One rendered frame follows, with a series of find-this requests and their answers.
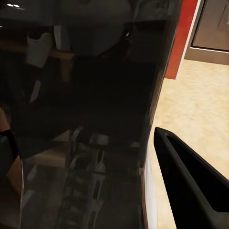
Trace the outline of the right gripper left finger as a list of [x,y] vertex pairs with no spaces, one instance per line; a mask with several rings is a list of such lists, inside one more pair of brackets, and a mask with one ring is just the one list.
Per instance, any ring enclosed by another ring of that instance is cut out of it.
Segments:
[[0,184],[18,155],[18,150],[11,130],[0,132]]

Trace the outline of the bottle of coffee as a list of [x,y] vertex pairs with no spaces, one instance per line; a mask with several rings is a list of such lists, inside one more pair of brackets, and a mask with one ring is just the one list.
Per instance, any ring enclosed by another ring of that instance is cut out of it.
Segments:
[[149,138],[183,0],[0,0],[18,229],[158,229]]

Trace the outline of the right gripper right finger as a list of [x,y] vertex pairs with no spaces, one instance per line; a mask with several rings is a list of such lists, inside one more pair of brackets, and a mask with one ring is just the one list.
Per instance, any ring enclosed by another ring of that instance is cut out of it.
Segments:
[[229,180],[171,131],[154,147],[177,229],[229,229]]

